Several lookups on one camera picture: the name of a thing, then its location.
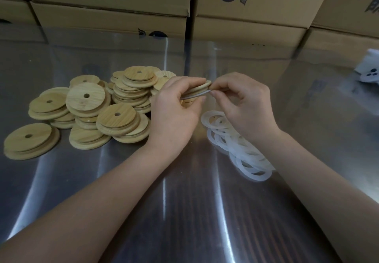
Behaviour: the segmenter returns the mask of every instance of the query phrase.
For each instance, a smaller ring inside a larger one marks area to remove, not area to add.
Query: forearm
[[[282,132],[255,143],[344,262],[377,262],[379,205]]]
[[[0,248],[0,262],[97,262],[170,162],[154,148],[140,148],[7,241]]]

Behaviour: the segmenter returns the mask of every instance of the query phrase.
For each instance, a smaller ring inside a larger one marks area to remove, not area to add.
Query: stack of silicone rings
[[[265,181],[275,168],[257,148],[243,138],[230,124],[224,112],[205,112],[201,123],[208,128],[209,141],[222,153],[229,155],[232,164],[249,179]]]

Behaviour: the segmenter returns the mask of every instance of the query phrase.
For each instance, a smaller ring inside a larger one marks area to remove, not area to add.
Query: hand
[[[150,99],[151,127],[147,144],[162,148],[174,160],[190,140],[199,121],[205,96],[200,96],[188,108],[180,97],[188,89],[202,85],[205,78],[172,77],[159,93]]]
[[[265,137],[279,134],[270,102],[269,88],[240,73],[229,73],[217,78],[209,87],[232,126],[246,140],[255,144]],[[218,89],[229,88],[222,92]],[[236,96],[234,105],[228,96]]]

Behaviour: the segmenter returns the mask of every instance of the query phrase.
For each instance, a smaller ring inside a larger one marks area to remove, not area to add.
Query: metal table surface
[[[27,114],[33,98],[47,88],[68,86],[69,80],[80,74],[109,80],[113,71],[145,65],[177,75],[214,79],[240,68],[269,84],[270,70],[262,73],[259,69],[270,68],[268,64],[275,68],[283,61],[285,72],[276,84],[270,83],[280,126],[358,188],[379,199],[379,172],[374,164],[378,137],[370,132],[370,128],[378,131],[375,116],[364,108],[349,117],[345,109],[331,112],[326,119],[318,116],[320,110],[325,113],[331,101],[335,105],[343,102],[344,106],[356,102],[341,92],[329,92],[338,91],[352,73],[351,68],[290,62],[288,57],[274,53],[272,58],[259,55],[257,60],[236,63],[232,53],[228,57],[213,52],[218,49],[211,42],[197,42],[192,55],[186,56],[184,42],[179,40],[141,39],[99,31],[49,30],[46,34],[49,32],[65,40],[66,34],[74,34],[74,38],[80,35],[82,40],[101,38],[107,44],[99,49],[92,43],[86,47],[77,43],[70,46],[67,41],[65,46],[0,41],[1,143],[12,130],[34,122]],[[304,88],[299,91],[294,84]],[[325,92],[327,97],[323,99],[321,94]],[[204,111],[214,108],[214,100],[208,97]],[[316,131],[309,132],[315,126]],[[82,151],[70,146],[68,135],[69,131],[62,131],[58,145],[35,159],[14,161],[0,155],[0,242],[145,143],[125,145],[111,140],[101,148]],[[339,262],[339,258],[278,173],[262,183],[246,180],[228,157],[208,142],[199,124],[183,152],[134,208],[101,261],[324,263]]]

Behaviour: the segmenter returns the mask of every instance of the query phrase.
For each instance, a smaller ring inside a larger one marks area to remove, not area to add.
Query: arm
[[[228,87],[226,94],[217,89]],[[233,127],[272,163],[312,214],[344,262],[379,261],[379,204],[287,133],[272,113],[267,86],[246,75],[218,78],[211,94]],[[238,105],[228,96],[237,96]]]
[[[179,98],[203,83],[205,78],[170,79],[152,99],[147,143],[5,242],[0,262],[97,262],[145,191],[191,138],[204,99],[184,109]]]

